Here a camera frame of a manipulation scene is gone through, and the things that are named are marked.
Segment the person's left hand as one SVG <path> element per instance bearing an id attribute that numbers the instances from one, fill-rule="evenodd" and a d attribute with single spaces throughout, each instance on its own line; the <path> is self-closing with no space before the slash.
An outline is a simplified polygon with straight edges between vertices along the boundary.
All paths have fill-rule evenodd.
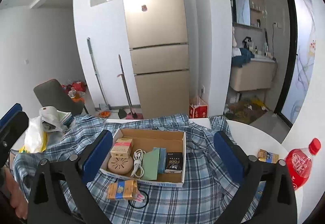
<path id="1" fill-rule="evenodd" d="M 2 169 L 4 172 L 5 186 L 11 195 L 10 204 L 15 209 L 16 215 L 20 219 L 26 220 L 28 217 L 28 202 L 10 170 L 7 167 L 3 167 Z"/>

